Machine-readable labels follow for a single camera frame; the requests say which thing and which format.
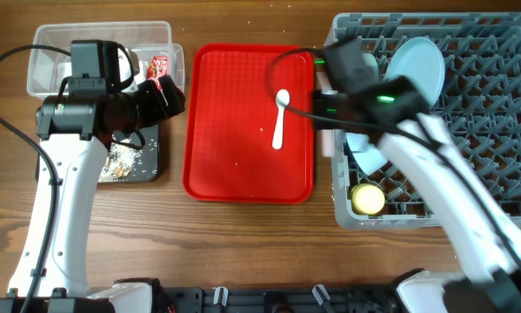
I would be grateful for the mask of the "light blue bowl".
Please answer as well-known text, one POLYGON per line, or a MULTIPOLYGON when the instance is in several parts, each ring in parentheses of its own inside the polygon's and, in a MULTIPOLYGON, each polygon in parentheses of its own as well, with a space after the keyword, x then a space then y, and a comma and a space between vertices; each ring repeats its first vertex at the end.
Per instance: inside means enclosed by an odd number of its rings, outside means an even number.
POLYGON ((380 170, 388 163, 388 159, 370 142, 367 135, 347 132, 345 139, 353 159, 359 169, 367 176, 380 170))

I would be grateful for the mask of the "yellow plastic cup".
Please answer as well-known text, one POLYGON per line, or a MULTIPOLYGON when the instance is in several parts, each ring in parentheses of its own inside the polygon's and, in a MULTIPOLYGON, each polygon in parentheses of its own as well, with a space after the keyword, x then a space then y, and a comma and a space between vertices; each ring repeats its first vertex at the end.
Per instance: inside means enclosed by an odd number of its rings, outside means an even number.
POLYGON ((376 215, 385 204, 385 194, 377 186, 361 183, 351 189, 353 210, 360 215, 376 215))

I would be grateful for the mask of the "light blue plate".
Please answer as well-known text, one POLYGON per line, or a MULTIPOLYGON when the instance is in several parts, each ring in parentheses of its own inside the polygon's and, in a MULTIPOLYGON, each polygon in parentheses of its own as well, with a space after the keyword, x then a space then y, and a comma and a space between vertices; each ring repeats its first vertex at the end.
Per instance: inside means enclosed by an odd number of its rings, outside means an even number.
POLYGON ((408 78, 432 108, 444 87, 445 65, 439 48, 426 37, 406 41, 394 53, 384 74, 385 80, 408 78))

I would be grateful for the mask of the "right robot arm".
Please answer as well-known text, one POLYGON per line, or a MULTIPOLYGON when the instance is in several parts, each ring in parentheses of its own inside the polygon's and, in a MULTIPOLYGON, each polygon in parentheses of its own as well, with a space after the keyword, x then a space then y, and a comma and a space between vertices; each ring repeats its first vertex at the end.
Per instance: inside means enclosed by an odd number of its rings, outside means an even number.
POLYGON ((319 57, 330 90, 316 93, 320 127, 364 132, 440 222, 458 274, 409 274, 396 287, 410 312, 521 312, 521 229, 464 160, 442 117, 405 77, 380 81, 360 42, 346 37, 319 57))

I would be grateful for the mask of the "leftover rice and food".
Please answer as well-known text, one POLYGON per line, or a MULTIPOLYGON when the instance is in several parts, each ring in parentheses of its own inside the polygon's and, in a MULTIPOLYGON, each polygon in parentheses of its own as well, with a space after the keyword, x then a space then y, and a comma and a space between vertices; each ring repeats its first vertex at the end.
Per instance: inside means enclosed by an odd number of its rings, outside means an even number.
POLYGON ((158 172, 159 145, 151 139, 142 150, 113 143, 101 171, 100 183, 149 182, 158 172))

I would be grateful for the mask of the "green bowl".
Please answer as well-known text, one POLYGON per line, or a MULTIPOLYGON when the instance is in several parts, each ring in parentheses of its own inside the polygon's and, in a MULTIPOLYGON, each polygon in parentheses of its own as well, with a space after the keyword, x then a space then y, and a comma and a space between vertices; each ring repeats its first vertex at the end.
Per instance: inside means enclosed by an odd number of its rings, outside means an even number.
POLYGON ((376 82, 379 79, 378 65, 376 58, 370 53, 362 53, 364 60, 364 78, 370 82, 376 82))

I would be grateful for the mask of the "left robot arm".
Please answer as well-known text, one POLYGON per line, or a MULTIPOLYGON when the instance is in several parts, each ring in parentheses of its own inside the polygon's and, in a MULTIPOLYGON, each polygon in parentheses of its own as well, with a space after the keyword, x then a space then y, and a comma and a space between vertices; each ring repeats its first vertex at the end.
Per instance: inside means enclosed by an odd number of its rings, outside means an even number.
POLYGON ((37 110, 37 193, 29 232, 0 312, 172 312, 156 278, 116 281, 90 293, 86 251, 93 199, 114 134, 136 134, 184 111, 184 93, 163 74, 130 87, 120 43, 75 40, 71 73, 37 110))

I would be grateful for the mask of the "white plastic fork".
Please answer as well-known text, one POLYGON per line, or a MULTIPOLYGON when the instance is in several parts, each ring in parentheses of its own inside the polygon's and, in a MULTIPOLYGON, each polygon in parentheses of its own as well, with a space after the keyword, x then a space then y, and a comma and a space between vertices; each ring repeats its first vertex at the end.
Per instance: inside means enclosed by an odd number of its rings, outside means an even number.
POLYGON ((333 157, 335 154, 335 139, 333 130, 320 130, 322 155, 333 157))

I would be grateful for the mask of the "white plastic spoon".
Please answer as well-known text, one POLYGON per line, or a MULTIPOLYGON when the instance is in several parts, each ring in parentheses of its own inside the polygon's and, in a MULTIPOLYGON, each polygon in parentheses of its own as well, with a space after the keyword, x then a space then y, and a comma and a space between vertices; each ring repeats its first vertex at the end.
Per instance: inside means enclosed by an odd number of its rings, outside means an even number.
POLYGON ((276 95, 277 120, 272 137, 272 148, 280 150, 283 147, 284 139, 284 113, 287 105, 291 101, 291 95, 288 90, 281 89, 276 95))

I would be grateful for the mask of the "white napkin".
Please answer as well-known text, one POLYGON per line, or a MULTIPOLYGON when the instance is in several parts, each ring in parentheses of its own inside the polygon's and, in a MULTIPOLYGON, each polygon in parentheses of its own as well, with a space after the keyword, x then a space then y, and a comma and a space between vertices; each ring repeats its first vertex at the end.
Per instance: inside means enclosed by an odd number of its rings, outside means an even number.
POLYGON ((57 66, 57 84, 61 85, 61 82, 72 74, 71 62, 63 62, 57 66))
POLYGON ((137 91, 137 85, 141 81, 139 74, 141 72, 140 61, 137 54, 126 48, 118 48, 118 64, 120 82, 125 82, 132 78, 132 82, 128 85, 124 92, 137 91))

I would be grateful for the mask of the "red snack wrapper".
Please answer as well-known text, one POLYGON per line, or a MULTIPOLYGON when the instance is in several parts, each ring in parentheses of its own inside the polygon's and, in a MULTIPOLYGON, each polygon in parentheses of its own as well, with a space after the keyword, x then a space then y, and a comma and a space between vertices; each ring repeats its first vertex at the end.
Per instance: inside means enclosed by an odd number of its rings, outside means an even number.
POLYGON ((159 90, 162 89, 159 78, 169 73, 169 58, 166 56, 154 56, 147 69, 146 79, 153 81, 159 90))

